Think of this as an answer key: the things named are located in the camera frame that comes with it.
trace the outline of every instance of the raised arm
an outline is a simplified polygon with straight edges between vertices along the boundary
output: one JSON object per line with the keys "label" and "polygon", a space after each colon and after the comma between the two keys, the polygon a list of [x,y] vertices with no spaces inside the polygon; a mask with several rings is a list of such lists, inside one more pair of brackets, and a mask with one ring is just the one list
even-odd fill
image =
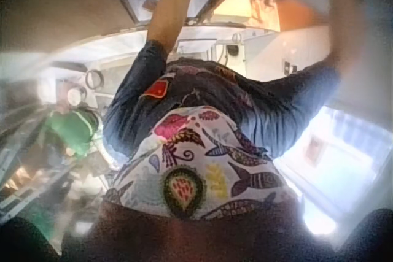
{"label": "raised arm", "polygon": [[330,0],[330,58],[341,76],[356,64],[362,47],[363,26],[359,0]]}
{"label": "raised arm", "polygon": [[169,53],[179,36],[190,0],[159,0],[147,32],[147,40],[159,41]]}

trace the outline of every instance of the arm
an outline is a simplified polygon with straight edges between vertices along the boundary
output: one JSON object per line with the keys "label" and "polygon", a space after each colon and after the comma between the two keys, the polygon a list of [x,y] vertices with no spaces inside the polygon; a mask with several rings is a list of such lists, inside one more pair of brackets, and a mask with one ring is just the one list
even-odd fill
{"label": "arm", "polygon": [[160,0],[150,22],[147,40],[158,41],[169,53],[183,27],[189,4],[190,0]]}
{"label": "arm", "polygon": [[362,46],[362,11],[359,0],[330,0],[330,59],[345,75],[359,56]]}

